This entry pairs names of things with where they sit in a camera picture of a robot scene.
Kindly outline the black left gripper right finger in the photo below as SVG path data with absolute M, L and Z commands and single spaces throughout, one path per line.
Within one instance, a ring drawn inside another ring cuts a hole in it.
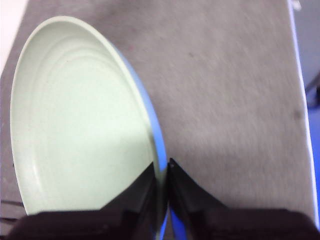
M 200 187 L 171 158 L 168 200 L 177 240 L 318 240 L 313 221 L 298 211 L 232 208 Z

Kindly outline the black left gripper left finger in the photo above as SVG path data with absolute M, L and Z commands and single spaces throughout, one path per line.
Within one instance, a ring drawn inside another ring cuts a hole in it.
M 9 240 L 154 240 L 157 184 L 150 164 L 121 194 L 99 210 L 47 211 L 25 216 Z

